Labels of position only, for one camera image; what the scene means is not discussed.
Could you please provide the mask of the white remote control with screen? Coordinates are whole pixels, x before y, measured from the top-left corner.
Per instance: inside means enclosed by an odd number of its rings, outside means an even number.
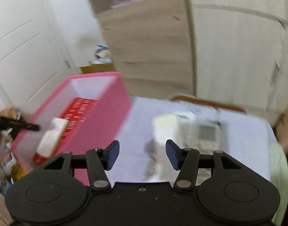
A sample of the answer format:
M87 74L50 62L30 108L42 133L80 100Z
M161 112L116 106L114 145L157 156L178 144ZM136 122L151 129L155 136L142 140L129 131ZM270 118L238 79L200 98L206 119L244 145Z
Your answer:
M194 147L199 142L216 146L227 141L227 126L215 119L201 119L191 112L163 114L153 119L153 135L158 145L171 139L179 147Z

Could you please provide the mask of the white power bank with label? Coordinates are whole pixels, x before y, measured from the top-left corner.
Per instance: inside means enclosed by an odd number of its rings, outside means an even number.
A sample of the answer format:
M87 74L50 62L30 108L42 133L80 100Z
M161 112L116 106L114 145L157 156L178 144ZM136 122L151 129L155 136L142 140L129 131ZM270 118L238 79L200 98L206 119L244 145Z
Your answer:
M68 125L68 119L62 119L59 117L53 118L37 146L36 154L39 157L50 158L56 151L59 140Z

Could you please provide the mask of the pink cardboard box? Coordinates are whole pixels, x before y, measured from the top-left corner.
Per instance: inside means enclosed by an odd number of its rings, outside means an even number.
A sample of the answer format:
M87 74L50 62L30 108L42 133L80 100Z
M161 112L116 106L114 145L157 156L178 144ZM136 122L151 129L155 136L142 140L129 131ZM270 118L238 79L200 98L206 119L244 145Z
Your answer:
M33 170L32 158L50 122L75 97L94 99L96 104L77 121L56 153L70 151L83 155L94 147L106 148L115 139L132 106L122 75L117 71L68 77L28 120L40 125L41 130L21 131L12 143L11 150L26 172Z

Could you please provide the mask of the red glasses-print sheet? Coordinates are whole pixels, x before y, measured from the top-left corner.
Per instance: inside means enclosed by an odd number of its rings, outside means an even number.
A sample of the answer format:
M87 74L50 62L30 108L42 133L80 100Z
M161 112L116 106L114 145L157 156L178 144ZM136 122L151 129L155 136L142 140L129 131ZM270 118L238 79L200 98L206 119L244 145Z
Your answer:
M68 119L69 125L67 126L61 139L59 140L58 146L54 154L63 145L68 135L72 133L74 130L76 130L79 124L84 122L85 114L88 111L90 111L97 104L97 102L98 101L95 99L85 99L85 98L75 97L70 102L70 104L63 110L63 112L59 115L59 118ZM36 165L41 165L47 160L49 160L50 158L39 157L35 152L35 155L33 156L33 161Z

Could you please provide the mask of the white patterned table cover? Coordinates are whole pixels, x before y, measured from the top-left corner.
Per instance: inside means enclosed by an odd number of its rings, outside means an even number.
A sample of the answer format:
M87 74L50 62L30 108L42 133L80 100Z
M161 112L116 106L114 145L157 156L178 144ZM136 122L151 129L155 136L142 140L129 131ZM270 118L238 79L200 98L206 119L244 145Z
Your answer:
M254 115L187 102L134 97L117 139L120 155L107 172L114 182L173 182L178 174L167 140L211 155L222 150L266 179L271 176L268 122Z

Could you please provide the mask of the white door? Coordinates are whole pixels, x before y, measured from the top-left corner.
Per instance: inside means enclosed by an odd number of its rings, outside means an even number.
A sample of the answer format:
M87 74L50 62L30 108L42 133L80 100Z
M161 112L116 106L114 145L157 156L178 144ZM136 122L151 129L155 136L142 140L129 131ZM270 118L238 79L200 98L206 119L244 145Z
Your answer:
M0 0L0 110L31 114L77 73L47 0Z

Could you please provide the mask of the brown cardboard box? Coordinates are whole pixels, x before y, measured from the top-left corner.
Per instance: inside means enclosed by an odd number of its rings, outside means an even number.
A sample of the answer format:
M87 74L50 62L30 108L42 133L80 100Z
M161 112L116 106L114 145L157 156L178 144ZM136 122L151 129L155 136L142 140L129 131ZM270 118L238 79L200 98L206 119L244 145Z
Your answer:
M113 63L90 64L80 67L82 74L117 71Z

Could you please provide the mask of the mint green cloth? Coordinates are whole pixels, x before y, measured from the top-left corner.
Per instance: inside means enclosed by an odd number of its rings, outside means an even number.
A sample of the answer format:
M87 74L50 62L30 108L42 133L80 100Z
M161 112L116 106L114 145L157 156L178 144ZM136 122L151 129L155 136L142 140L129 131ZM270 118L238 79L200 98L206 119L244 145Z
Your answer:
M285 153L278 143L272 143L270 149L271 183L280 194L280 205L272 219L274 225L281 225L288 205L288 164Z

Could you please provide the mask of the white wardrobe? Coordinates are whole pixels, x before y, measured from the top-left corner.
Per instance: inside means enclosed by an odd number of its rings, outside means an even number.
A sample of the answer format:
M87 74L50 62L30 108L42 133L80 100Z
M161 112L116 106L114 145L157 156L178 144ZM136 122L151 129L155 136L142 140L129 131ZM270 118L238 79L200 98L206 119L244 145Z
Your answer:
M199 99L273 123L288 107L288 0L187 0Z

